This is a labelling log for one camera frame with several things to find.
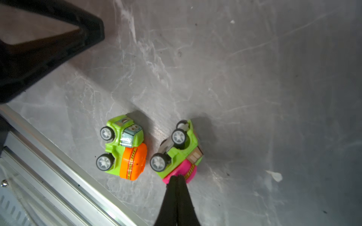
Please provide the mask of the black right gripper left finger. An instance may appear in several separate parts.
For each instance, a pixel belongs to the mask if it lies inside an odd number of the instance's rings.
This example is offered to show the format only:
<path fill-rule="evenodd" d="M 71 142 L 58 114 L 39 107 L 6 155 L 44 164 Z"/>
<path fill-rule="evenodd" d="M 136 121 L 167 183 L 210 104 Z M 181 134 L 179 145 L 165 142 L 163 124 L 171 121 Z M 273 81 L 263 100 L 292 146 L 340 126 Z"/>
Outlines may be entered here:
<path fill-rule="evenodd" d="M 177 177 L 172 176 L 166 186 L 166 193 L 161 205 L 155 226 L 176 226 L 177 225 L 177 198 L 176 198 Z"/>

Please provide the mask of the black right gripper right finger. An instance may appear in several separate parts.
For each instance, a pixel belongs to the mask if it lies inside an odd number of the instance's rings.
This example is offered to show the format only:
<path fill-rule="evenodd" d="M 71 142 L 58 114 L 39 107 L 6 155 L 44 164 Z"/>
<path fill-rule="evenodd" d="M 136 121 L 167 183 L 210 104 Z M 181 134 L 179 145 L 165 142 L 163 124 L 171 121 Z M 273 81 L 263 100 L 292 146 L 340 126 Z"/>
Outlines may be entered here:
<path fill-rule="evenodd" d="M 184 176 L 177 176 L 177 225 L 201 226 L 196 216 Z"/>

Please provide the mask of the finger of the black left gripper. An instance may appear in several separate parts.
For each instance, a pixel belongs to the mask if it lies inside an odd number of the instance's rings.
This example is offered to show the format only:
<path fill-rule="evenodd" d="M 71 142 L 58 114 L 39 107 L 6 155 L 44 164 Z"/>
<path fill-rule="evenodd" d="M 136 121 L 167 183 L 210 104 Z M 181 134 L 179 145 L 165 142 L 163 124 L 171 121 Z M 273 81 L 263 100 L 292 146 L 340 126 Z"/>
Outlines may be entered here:
<path fill-rule="evenodd" d="M 78 27 L 64 34 L 23 42 L 1 42 L 1 103 L 8 103 L 57 67 L 105 38 L 103 21 L 66 1 L 1 1 Z"/>

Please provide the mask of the green pink toy car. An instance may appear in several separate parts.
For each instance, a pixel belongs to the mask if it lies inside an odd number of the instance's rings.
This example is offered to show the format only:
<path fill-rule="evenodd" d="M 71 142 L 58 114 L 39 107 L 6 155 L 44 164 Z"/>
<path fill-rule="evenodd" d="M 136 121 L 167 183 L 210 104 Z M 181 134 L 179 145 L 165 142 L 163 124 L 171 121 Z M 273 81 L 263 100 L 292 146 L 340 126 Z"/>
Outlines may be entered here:
<path fill-rule="evenodd" d="M 181 120 L 152 155 L 150 166 L 165 184 L 169 184 L 172 176 L 180 175 L 189 183 L 196 176 L 203 157 L 192 121 Z"/>

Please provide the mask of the green orange toy car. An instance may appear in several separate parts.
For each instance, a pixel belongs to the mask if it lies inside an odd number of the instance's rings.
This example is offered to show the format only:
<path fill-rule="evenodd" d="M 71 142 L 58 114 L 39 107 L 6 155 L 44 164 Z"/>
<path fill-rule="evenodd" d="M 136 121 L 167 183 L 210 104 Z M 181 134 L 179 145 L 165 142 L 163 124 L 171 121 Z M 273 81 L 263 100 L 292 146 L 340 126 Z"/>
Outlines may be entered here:
<path fill-rule="evenodd" d="M 135 181 L 144 171 L 147 146 L 140 125 L 127 115 L 114 117 L 100 129 L 105 144 L 105 153 L 96 160 L 100 171 Z"/>

